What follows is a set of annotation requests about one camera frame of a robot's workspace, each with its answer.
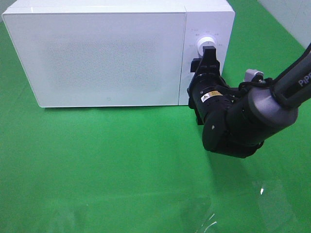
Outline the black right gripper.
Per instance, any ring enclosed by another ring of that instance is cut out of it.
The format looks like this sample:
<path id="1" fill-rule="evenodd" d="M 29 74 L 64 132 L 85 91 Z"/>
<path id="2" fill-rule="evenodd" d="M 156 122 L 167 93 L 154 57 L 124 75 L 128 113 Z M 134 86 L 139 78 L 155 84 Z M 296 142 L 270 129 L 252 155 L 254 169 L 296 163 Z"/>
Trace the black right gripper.
<path id="1" fill-rule="evenodd" d="M 196 72 L 198 66 L 212 71 L 194 76 L 195 82 L 188 88 L 189 108 L 194 110 L 197 124 L 204 125 L 210 113 L 224 110 L 230 106 L 230 101 L 224 95 L 227 84 L 220 75 L 215 74 L 220 72 L 220 62 L 214 46 L 203 46 L 202 58 L 192 60 L 190 72 Z"/>

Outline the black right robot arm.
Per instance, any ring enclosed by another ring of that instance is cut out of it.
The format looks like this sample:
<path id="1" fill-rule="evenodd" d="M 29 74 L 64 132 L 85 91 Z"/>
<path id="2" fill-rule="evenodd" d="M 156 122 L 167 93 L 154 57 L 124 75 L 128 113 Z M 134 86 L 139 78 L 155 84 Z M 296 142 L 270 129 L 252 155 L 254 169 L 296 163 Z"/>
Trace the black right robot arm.
<path id="1" fill-rule="evenodd" d="M 275 79 L 249 69 L 236 88 L 221 77 L 214 46 L 204 46 L 190 70 L 188 106 L 203 126 L 205 150 L 214 153 L 253 155 L 267 138 L 293 125 L 299 106 L 311 97 L 310 48 Z"/>

